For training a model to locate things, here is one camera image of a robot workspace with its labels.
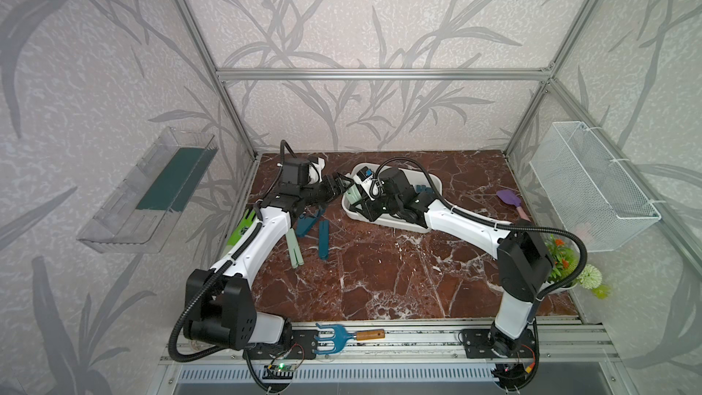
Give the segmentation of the white rectangular storage box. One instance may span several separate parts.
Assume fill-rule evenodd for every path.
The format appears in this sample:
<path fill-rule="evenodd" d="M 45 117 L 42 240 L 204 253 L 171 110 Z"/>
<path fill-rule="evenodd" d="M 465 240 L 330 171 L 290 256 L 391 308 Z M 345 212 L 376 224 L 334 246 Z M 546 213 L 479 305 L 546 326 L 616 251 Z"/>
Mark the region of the white rectangular storage box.
<path fill-rule="evenodd" d="M 353 185 L 342 199 L 347 217 L 393 229 L 426 233 L 424 217 L 442 193 L 442 182 L 420 170 L 361 163 L 347 175 Z"/>

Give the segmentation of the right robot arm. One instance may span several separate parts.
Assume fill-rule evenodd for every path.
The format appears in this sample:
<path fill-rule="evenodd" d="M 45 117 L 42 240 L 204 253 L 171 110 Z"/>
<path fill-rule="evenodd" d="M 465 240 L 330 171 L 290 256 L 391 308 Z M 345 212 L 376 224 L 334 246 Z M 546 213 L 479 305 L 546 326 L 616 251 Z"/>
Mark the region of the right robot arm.
<path fill-rule="evenodd" d="M 456 237 L 490 255 L 497 263 L 503 289 L 500 307 L 491 325 L 488 345 L 500 358 L 512 357 L 521 345 L 528 326 L 546 296 L 574 282 L 587 264 L 585 243 L 566 230 L 539 227 L 526 219 L 515 223 L 496 221 L 460 208 L 447 200 L 422 168 L 427 188 L 417 190 L 407 172 L 387 161 L 376 168 L 363 166 L 352 174 L 353 188 L 347 195 L 352 207 L 368 221 L 384 215 L 433 232 Z M 574 270 L 550 282 L 555 259 L 547 236 L 561 236 L 578 249 Z"/>

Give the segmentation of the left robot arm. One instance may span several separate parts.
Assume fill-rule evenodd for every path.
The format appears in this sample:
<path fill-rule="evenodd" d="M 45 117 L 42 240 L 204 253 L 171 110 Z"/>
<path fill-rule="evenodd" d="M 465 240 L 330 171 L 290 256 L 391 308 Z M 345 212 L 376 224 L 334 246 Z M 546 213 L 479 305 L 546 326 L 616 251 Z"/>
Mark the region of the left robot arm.
<path fill-rule="evenodd" d="M 329 176 L 324 167 L 321 158 L 281 162 L 277 179 L 250 209 L 248 230 L 212 267 L 190 274 L 184 310 L 168 340 L 172 360 L 192 362 L 225 349 L 292 348 L 291 322 L 258 311 L 252 285 L 274 246 L 307 208 L 321 210 L 352 187 L 351 178 Z"/>

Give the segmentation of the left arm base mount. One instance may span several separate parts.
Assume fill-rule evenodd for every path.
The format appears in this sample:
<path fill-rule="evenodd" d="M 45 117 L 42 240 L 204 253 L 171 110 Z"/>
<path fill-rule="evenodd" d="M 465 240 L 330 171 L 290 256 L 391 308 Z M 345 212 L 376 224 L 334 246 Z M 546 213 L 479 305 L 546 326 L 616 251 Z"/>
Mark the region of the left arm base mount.
<path fill-rule="evenodd" d="M 283 340 L 277 344 L 258 343 L 247 347 L 251 360 L 271 361 L 275 357 L 287 357 L 290 360 L 315 360 L 318 345 L 318 329 L 293 329 L 283 334 Z"/>

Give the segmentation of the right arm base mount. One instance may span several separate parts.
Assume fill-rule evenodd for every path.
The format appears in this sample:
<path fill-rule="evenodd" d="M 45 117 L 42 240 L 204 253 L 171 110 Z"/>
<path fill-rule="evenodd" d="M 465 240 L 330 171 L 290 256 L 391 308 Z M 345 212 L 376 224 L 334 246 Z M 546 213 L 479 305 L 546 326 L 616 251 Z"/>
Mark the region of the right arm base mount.
<path fill-rule="evenodd" d="M 532 362 L 539 354 L 532 327 L 525 328 L 518 339 L 500 334 L 493 327 L 465 328 L 458 332 L 457 339 L 470 360 Z"/>

